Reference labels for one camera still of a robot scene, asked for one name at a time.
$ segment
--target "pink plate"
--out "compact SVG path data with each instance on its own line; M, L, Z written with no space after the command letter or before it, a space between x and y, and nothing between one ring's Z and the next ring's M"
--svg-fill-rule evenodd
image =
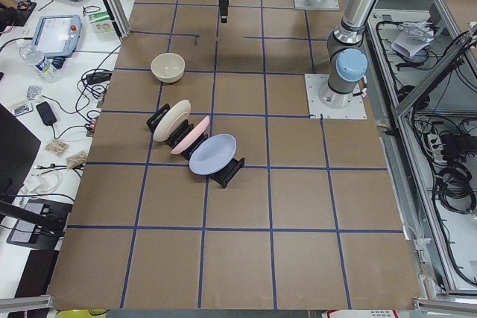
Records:
M205 132L205 130L209 126L209 122L209 116L205 117L202 121L200 121L200 123L196 127L194 127L194 129L191 130L189 134L185 136L184 139L180 141L179 144L171 150L171 154L181 154L184 150L189 148L192 143L194 143L195 140L199 138L202 133Z

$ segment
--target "blue joint cap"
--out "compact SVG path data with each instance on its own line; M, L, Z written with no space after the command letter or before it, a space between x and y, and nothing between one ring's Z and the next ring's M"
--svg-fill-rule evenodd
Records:
M355 48L348 48L338 55L336 71L347 82L357 82L366 73L367 58Z

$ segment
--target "blue plate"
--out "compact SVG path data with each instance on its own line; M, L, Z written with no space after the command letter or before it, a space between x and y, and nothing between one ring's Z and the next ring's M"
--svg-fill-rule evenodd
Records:
M191 155L189 167L199 175L217 173L232 160L237 141L230 134L218 134L207 139Z

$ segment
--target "device screen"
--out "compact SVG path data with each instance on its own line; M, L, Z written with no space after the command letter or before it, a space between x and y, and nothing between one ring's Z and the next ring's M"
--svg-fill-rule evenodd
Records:
M37 47L44 53L62 52L69 39L72 18L47 18L42 22Z

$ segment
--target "person's arm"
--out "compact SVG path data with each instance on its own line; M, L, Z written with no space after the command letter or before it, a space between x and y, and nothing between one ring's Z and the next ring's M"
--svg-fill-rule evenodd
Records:
M15 0L0 0L0 4L3 4L4 7L16 7Z

